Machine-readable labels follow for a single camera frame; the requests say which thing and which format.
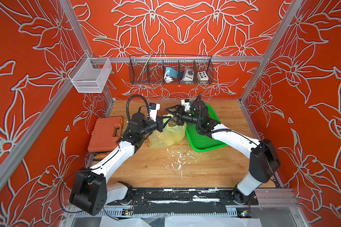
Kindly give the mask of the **yellow-green printed plastic bag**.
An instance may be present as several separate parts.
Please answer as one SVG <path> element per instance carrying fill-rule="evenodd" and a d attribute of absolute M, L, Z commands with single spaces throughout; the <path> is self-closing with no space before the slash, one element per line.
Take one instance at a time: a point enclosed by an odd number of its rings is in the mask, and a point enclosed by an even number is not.
<path fill-rule="evenodd" d="M 172 146 L 185 137 L 186 124 L 177 125 L 170 120 L 162 132 L 155 130 L 148 138 L 150 148 L 166 148 Z"/>

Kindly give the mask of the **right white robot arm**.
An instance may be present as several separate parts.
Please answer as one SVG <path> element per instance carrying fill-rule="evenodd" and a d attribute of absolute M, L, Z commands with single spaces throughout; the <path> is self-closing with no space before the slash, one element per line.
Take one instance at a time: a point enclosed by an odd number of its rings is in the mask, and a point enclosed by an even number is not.
<path fill-rule="evenodd" d="M 194 102 L 183 100 L 181 105 L 166 108 L 177 125 L 191 124 L 199 135 L 207 136 L 236 149 L 249 159 L 249 170 L 233 188 L 235 203 L 245 204 L 255 189 L 267 183 L 281 166 L 270 140 L 257 140 L 229 129 L 209 116 L 208 106 L 198 97 Z"/>

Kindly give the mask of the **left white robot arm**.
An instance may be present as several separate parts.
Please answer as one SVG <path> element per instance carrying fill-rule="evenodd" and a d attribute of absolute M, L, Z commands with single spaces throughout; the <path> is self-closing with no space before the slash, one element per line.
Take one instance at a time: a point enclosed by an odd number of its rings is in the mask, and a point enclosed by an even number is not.
<path fill-rule="evenodd" d="M 143 113 L 133 114 L 125 132 L 118 139 L 117 147 L 102 161 L 77 171 L 69 203 L 95 216 L 106 204 L 125 199 L 130 186 L 121 182 L 107 186 L 109 179 L 141 148 L 147 135 L 154 131 L 162 132 L 169 121 L 170 116 L 156 116 L 153 120 L 146 118 Z"/>

